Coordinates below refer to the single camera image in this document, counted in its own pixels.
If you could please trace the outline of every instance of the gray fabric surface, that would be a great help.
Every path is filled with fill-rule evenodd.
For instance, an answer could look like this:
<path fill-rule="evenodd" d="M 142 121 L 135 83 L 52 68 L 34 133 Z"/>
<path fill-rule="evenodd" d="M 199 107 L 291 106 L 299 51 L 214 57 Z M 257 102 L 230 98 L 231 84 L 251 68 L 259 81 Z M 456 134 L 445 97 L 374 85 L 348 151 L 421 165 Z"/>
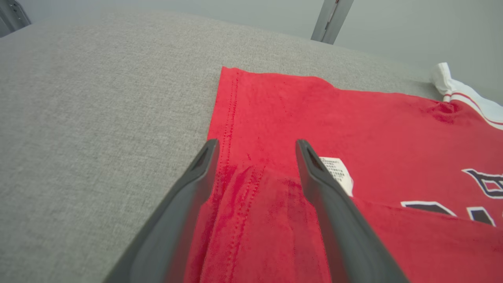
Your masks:
<path fill-rule="evenodd" d="M 428 72 L 177 13 L 0 39 L 0 281 L 100 282 L 204 144 L 221 67 L 439 99 Z"/>

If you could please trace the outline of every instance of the red shirt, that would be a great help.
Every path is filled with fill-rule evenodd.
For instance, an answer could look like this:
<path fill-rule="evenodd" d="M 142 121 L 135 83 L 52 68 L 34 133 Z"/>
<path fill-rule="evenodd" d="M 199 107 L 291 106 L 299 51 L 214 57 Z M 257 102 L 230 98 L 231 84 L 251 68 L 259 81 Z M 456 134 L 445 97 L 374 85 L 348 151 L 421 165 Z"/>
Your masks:
<path fill-rule="evenodd" d="M 503 281 L 503 130 L 464 102 L 224 67 L 208 138 L 219 165 L 186 281 L 330 282 L 299 138 L 344 162 L 353 202 L 411 282 Z M 443 213 L 404 207 L 421 203 Z M 471 220 L 484 215 L 497 227 Z"/>

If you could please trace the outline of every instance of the red stripe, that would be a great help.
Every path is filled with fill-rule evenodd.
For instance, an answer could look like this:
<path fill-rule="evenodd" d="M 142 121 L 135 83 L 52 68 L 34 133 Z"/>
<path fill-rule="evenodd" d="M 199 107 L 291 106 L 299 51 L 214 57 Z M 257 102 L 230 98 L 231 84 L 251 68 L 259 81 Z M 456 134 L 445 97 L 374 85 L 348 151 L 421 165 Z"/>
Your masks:
<path fill-rule="evenodd" d="M 464 93 L 455 92 L 455 93 L 453 93 L 453 94 L 445 94 L 444 96 L 451 96 L 451 97 L 452 97 L 452 96 L 453 96 L 453 95 L 455 95 L 455 94 L 456 94 L 456 95 L 461 95 L 462 97 L 465 97 L 465 98 L 469 99 L 469 100 L 470 100 L 473 104 L 475 104 L 475 106 L 477 106 L 478 110 L 480 110 L 480 113 L 481 113 L 482 117 L 484 117 L 487 121 L 489 121 L 489 122 L 491 122 L 491 123 L 494 123 L 494 124 L 497 124 L 497 125 L 503 125 L 503 123 L 500 123 L 500 122 L 494 122 L 494 121 L 489 120 L 489 119 L 488 119 L 488 118 L 484 115 L 484 112 L 482 111 L 482 109 L 480 109 L 480 106 L 478 106 L 478 104 L 477 104 L 475 101 L 473 101 L 473 100 L 472 100 L 469 96 L 467 96 L 467 95 L 466 95 L 466 94 L 464 94 Z"/>

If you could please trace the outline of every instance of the stitching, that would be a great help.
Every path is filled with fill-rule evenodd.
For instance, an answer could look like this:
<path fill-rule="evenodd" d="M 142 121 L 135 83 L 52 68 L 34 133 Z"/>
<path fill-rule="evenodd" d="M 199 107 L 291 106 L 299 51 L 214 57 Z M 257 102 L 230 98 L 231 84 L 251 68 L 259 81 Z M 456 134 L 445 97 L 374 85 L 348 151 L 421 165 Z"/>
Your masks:
<path fill-rule="evenodd" d="M 223 164 L 223 159 L 224 159 L 223 154 L 225 153 L 225 151 L 224 151 L 224 148 L 225 148 L 225 145 L 226 145 L 225 141 L 227 139 L 227 128 L 229 127 L 229 116 L 230 116 L 230 109 L 231 109 L 231 105 L 232 105 L 232 97 L 233 97 L 233 95 L 232 95 L 233 91 L 232 90 L 233 89 L 234 89 L 234 81 L 232 81 L 232 83 L 230 85 L 229 107 L 227 109 L 227 119 L 225 120 L 225 130 L 223 132 L 223 141 L 222 141 L 222 159 L 218 161 L 218 164 L 219 164 L 218 167 L 220 168 L 219 171 L 221 171 L 220 173 L 222 173 L 222 174 L 219 174 L 219 178 L 217 180 L 217 186 L 216 186 L 216 189 L 217 189 L 219 197 L 216 198 L 215 200 L 219 200 L 220 196 L 223 195 L 223 191 L 224 191 L 223 189 L 220 189 L 220 186 L 222 185 L 223 179 L 225 178 L 225 174 L 224 174 L 225 170 L 224 170 L 224 168 L 222 168 L 222 164 Z"/>
<path fill-rule="evenodd" d="M 255 195 L 257 194 L 257 191 L 259 190 L 259 184 L 260 184 L 260 181 L 262 180 L 262 177 L 264 175 L 264 171 L 265 171 L 266 167 L 264 166 L 262 168 L 262 171 L 258 177 L 258 180 L 256 181 L 255 183 L 255 187 L 253 188 L 253 190 L 251 191 L 251 196 L 248 200 L 248 205 L 247 205 L 247 208 L 246 208 L 246 211 L 244 212 L 244 216 L 242 217 L 242 222 L 241 222 L 241 231 L 240 231 L 240 234 L 238 236 L 238 239 L 236 240 L 236 248 L 235 248 L 235 252 L 234 252 L 234 257 L 233 259 L 229 259 L 229 262 L 228 264 L 230 263 L 230 260 L 232 260 L 232 269 L 230 271 L 230 276 L 229 276 L 229 280 L 227 282 L 232 282 L 232 280 L 234 279 L 234 270 L 236 268 L 236 259 L 237 259 L 237 254 L 239 252 L 239 248 L 241 247 L 241 240 L 243 238 L 243 234 L 244 234 L 244 228 L 246 226 L 246 220 L 248 219 L 248 215 L 249 215 L 249 212 L 250 212 L 250 208 L 251 208 L 251 203 L 253 202 L 253 200 L 255 199 Z"/>
<path fill-rule="evenodd" d="M 237 210 L 237 220 L 236 220 L 236 226 L 234 227 L 234 233 L 232 233 L 232 241 L 230 242 L 229 244 L 229 255 L 227 257 L 227 264 L 226 264 L 226 270 L 227 272 L 225 273 L 225 277 L 226 278 L 229 278 L 232 274 L 232 271 L 234 270 L 234 267 L 231 267 L 230 265 L 232 264 L 233 262 L 233 250 L 236 248 L 236 245 L 237 245 L 237 241 L 238 239 L 236 239 L 236 235 L 237 235 L 237 232 L 239 230 L 239 223 L 243 221 L 243 217 L 242 217 L 242 209 L 245 205 L 245 201 L 246 201 L 246 197 L 248 196 L 248 193 L 249 193 L 249 187 L 252 183 L 252 179 L 253 179 L 253 176 L 255 174 L 255 170 L 253 170 L 251 172 L 251 176 L 250 176 L 250 179 L 248 180 L 247 182 L 247 185 L 246 185 L 246 190 L 241 198 L 241 201 L 240 201 L 240 206 L 239 206 L 239 209 Z"/>
<path fill-rule="evenodd" d="M 229 172 L 229 161 L 230 161 L 230 145 L 231 145 L 231 142 L 232 142 L 232 132 L 234 131 L 234 118 L 236 116 L 236 107 L 237 107 L 237 87 L 238 87 L 238 84 L 239 84 L 239 79 L 238 79 L 238 76 L 239 75 L 239 72 L 236 72 L 236 88 L 234 89 L 234 105 L 232 107 L 232 117 L 231 117 L 231 120 L 230 120 L 230 130 L 229 130 L 229 139 L 228 139 L 228 142 L 227 142 L 227 161 L 226 161 L 226 164 L 225 164 L 225 170 L 224 170 L 224 174 L 227 175 L 227 173 Z"/>
<path fill-rule="evenodd" d="M 227 175 L 226 171 L 224 170 L 224 168 L 222 168 L 222 163 L 223 163 L 223 154 L 224 154 L 224 148 L 225 148 L 225 140 L 227 138 L 227 128 L 229 126 L 229 116 L 230 116 L 230 108 L 231 108 L 231 105 L 232 105 L 232 94 L 233 94 L 233 90 L 234 89 L 234 81 L 231 82 L 231 86 L 230 86 L 230 98 L 229 98 L 229 107 L 228 107 L 228 110 L 227 110 L 227 119 L 225 120 L 225 130 L 224 130 L 224 134 L 223 134 L 223 141 L 222 141 L 222 150 L 221 150 L 221 153 L 222 153 L 222 158 L 219 158 L 218 160 L 218 166 L 217 166 L 217 173 L 218 173 L 218 179 L 217 179 L 217 183 L 216 183 L 216 187 L 214 188 L 215 189 L 215 192 L 214 192 L 214 195 L 213 195 L 213 204 L 214 205 L 217 205 L 217 208 L 216 208 L 216 211 L 214 212 L 213 216 L 212 216 L 212 219 L 213 219 L 213 222 L 216 221 L 216 218 L 218 217 L 218 213 L 220 212 L 220 205 L 218 204 L 220 202 L 220 200 L 222 199 L 222 196 L 223 196 L 223 193 L 224 193 L 224 190 L 220 190 L 220 187 L 222 186 L 222 183 L 223 183 L 223 180 L 225 178 L 225 175 Z M 210 247 L 212 242 L 213 242 L 213 235 L 215 235 L 215 230 L 217 229 L 217 226 L 216 225 L 213 225 L 213 229 L 211 229 L 211 232 L 209 234 L 209 241 L 208 241 L 208 246 L 207 247 Z M 206 259 L 207 259 L 207 256 L 208 256 L 208 249 L 206 249 L 206 254 L 204 255 L 204 260 L 203 260 L 203 267 L 201 268 L 201 270 L 204 269 L 204 266 L 206 264 Z"/>

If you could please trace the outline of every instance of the white tag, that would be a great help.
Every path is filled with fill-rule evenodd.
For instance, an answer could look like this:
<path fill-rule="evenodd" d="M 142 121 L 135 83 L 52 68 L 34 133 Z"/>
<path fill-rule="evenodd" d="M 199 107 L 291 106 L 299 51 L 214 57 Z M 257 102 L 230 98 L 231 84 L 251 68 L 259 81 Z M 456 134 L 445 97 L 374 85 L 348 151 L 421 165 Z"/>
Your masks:
<path fill-rule="evenodd" d="M 342 160 L 339 158 L 320 157 L 321 162 L 330 172 L 332 177 L 339 182 L 339 185 L 348 194 L 353 196 L 353 179 L 349 175 L 348 169 L 345 167 Z"/>

